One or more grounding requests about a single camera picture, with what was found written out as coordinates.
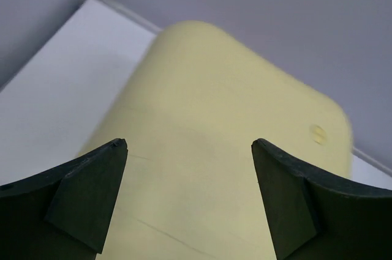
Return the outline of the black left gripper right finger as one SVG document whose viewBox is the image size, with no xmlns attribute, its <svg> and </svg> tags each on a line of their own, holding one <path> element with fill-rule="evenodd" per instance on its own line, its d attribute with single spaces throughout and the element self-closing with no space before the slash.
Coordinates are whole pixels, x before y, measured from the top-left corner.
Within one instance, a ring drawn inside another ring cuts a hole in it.
<svg viewBox="0 0 392 260">
<path fill-rule="evenodd" d="M 390 259 L 391 191 L 345 179 L 265 139 L 252 156 L 278 259 Z"/>
</svg>

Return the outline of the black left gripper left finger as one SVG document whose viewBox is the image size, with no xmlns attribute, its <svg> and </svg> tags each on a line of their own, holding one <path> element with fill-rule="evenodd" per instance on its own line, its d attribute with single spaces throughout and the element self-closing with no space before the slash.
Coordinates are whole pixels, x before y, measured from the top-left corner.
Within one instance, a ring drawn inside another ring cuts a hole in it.
<svg viewBox="0 0 392 260">
<path fill-rule="evenodd" d="M 127 160 L 116 138 L 1 186 L 1 259 L 95 259 L 104 249 Z"/>
</svg>

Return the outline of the yellow hard-shell suitcase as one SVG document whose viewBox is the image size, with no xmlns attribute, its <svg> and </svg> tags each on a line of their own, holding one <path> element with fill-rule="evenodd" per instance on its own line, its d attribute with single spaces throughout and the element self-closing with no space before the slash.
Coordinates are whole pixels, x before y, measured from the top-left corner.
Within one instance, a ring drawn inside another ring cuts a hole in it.
<svg viewBox="0 0 392 260">
<path fill-rule="evenodd" d="M 99 259 L 274 259 L 256 139 L 351 173 L 342 108 L 200 21 L 155 38 L 83 151 L 115 138 L 128 158 Z"/>
</svg>

